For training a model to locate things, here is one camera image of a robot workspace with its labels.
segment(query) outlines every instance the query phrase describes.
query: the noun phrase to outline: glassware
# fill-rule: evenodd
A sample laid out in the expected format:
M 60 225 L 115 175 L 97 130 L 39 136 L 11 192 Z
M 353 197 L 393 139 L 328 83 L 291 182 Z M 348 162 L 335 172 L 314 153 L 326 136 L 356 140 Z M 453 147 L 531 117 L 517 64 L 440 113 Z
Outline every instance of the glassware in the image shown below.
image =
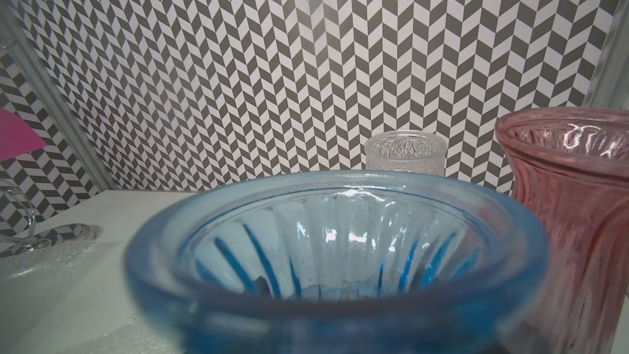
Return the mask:
M 483 187 L 402 172 L 240 182 L 131 240 L 131 292 L 190 353 L 477 353 L 534 296 L 546 232 Z
M 515 112 L 498 120 L 496 137 L 513 197 L 546 225 L 553 254 L 526 317 L 528 343 L 512 351 L 608 353 L 629 282 L 629 112 Z
M 447 150 L 445 140 L 436 134 L 417 130 L 387 131 L 365 143 L 366 168 L 443 177 Z
M 0 234 L 0 241 L 16 243 L 26 248 L 45 247 L 47 244 L 34 236 L 35 211 L 33 204 L 27 196 L 22 193 L 19 187 L 12 185 L 4 179 L 0 179 L 0 195 L 4 195 L 8 202 L 12 202 L 18 207 L 18 209 L 23 209 L 25 211 L 28 224 L 28 236 L 26 238 L 17 238 Z
M 0 251 L 0 258 L 13 256 L 25 251 L 47 248 L 65 241 L 93 240 L 96 232 L 87 224 L 66 224 L 35 233 L 35 209 L 28 197 L 18 186 L 12 185 L 4 179 L 0 179 L 0 197 L 3 202 L 11 202 L 16 209 L 24 210 L 28 224 L 27 235 L 23 238 L 0 234 L 0 241 L 14 243 L 15 245 L 4 251 Z

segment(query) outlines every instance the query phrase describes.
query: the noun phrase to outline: chevron patterned backdrop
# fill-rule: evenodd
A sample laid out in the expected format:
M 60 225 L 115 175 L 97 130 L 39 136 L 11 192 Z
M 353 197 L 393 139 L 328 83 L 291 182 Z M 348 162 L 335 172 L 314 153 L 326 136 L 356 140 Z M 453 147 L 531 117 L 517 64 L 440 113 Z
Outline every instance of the chevron patterned backdrop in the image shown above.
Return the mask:
M 360 169 L 378 132 L 448 139 L 507 191 L 497 117 L 579 106 L 619 0 L 10 0 L 123 188 Z
M 20 68 L 6 52 L 0 53 L 0 107 L 24 119 L 48 144 L 33 153 L 0 162 L 0 178 L 18 185 L 28 196 L 35 206 L 37 221 L 98 193 Z M 27 224 L 23 210 L 0 195 L 0 234 L 13 236 L 27 229 Z

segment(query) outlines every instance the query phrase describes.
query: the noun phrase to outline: clear glass pitcher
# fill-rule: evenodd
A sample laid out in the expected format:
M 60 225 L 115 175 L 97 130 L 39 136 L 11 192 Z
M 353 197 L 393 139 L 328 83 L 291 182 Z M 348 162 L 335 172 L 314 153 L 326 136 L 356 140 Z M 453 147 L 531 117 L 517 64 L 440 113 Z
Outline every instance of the clear glass pitcher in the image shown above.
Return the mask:
M 0 234 L 0 241 L 15 243 L 26 249 L 44 248 L 50 246 L 51 241 L 46 238 L 35 236 L 35 209 L 28 197 L 22 193 L 19 187 L 0 179 L 0 193 L 18 209 L 24 210 L 28 222 L 28 235 L 26 238 L 18 238 Z

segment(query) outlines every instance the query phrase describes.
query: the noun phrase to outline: bowl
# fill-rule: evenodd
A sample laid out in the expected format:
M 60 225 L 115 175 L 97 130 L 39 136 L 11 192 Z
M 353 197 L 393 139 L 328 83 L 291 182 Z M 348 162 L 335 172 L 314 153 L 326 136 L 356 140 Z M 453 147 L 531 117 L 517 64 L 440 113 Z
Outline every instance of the bowl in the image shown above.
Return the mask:
M 546 233 L 517 201 L 393 171 L 279 175 L 151 218 L 125 268 L 190 353 L 475 353 L 534 296 Z

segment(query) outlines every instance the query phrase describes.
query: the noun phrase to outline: white tabletop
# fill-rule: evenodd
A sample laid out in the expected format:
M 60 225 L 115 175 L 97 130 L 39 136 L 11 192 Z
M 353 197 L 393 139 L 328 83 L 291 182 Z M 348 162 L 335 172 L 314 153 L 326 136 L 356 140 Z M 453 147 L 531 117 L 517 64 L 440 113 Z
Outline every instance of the white tabletop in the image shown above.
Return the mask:
M 149 217 L 190 195 L 178 192 L 108 190 L 39 224 L 38 232 L 72 223 L 100 226 L 102 232 L 97 246 L 99 253 L 95 251 L 98 260 L 72 282 L 60 299 L 33 326 L 21 331 L 19 336 L 13 336 L 10 339 L 11 347 L 3 347 L 3 340 L 0 339 L 0 351 L 29 354 L 79 353 L 79 348 L 85 347 L 86 342 L 103 342 L 104 335 L 124 331 L 125 327 L 134 325 L 138 320 L 141 322 L 140 312 L 130 299 L 124 283 L 124 248 L 133 233 Z M 104 347 L 101 345 L 100 349 L 92 352 L 108 354 Z M 119 351 L 112 349 L 110 352 L 114 354 Z M 628 303 L 623 307 L 611 351 L 611 354 L 625 353 L 629 353 Z

